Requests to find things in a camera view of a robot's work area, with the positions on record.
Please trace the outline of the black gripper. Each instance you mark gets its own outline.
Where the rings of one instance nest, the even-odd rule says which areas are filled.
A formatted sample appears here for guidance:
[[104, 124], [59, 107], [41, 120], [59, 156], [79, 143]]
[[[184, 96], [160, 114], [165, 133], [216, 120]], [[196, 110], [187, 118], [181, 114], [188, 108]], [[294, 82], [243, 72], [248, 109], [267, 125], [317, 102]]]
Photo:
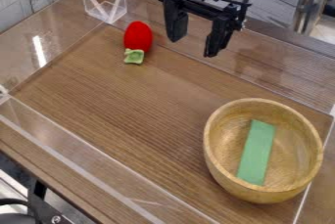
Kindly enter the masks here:
[[219, 17], [212, 22], [204, 48], [204, 55], [208, 58], [216, 57], [228, 46], [234, 30], [242, 30], [246, 26], [251, 5], [251, 0], [164, 0], [168, 38], [177, 42], [188, 34], [189, 15], [183, 8], [209, 20]]

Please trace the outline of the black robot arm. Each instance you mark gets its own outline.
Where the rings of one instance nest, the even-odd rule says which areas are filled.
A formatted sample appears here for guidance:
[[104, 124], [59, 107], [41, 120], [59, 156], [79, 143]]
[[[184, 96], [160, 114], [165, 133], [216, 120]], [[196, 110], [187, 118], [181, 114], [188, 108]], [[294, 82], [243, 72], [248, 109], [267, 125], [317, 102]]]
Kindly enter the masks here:
[[189, 14], [212, 21], [204, 56], [213, 58], [227, 48], [234, 32], [246, 25], [251, 0], [160, 0], [164, 5], [167, 35], [172, 42], [188, 34]]

